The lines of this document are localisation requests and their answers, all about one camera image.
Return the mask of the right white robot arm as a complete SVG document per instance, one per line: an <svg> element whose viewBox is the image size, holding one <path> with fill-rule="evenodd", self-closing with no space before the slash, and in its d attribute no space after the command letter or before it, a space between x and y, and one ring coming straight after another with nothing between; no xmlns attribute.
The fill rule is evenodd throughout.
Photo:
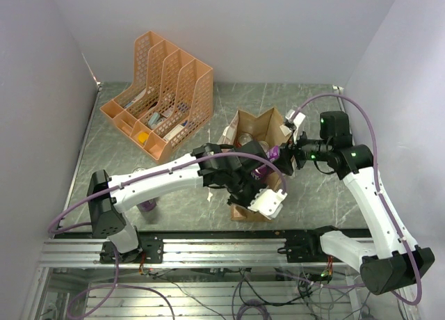
<svg viewBox="0 0 445 320"><path fill-rule="evenodd" d="M305 115L290 110L285 124L293 138L280 148L282 170L292 172L291 162L302 168L306 162L325 162L353 195L364 217L373 243L366 246L335 227L310 231L307 255L322 261L336 257L361 275L375 295L410 285L421 287L421 279L435 262L430 248L422 248L404 226L387 195L377 167L375 147L353 145L348 115L328 111L320 115L320 137L309 139L301 130Z"/></svg>

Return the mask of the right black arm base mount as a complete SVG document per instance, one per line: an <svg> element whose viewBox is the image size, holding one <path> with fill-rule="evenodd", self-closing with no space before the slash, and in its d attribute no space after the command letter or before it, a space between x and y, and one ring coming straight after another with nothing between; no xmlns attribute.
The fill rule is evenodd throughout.
<svg viewBox="0 0 445 320"><path fill-rule="evenodd" d="M319 227L313 230L285 230L284 245L277 253L286 256L288 263L322 262L329 257L321 247L321 236L339 231L334 226Z"/></svg>

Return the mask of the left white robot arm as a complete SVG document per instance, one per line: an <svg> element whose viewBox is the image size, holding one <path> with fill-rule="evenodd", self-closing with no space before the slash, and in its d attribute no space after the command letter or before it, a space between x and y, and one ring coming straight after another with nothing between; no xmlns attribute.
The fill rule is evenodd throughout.
<svg viewBox="0 0 445 320"><path fill-rule="evenodd" d="M266 153L253 141L243 147L205 143L170 163L140 172L109 175L98 170L87 191L92 236L108 239L124 261L135 262L143 247L126 211L162 195L201 187L225 189L229 204L249 207L265 188L253 172L266 161Z"/></svg>

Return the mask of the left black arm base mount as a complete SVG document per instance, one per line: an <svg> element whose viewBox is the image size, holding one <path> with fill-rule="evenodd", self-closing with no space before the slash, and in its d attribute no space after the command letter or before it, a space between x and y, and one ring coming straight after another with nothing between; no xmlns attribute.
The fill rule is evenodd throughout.
<svg viewBox="0 0 445 320"><path fill-rule="evenodd" d="M106 241L99 254L100 264L114 264L118 259L119 264L160 264L163 261L163 247L164 243L158 238L143 237L140 240L140 245L135 250L127 253L118 253L115 256L114 245L110 241Z"/></svg>

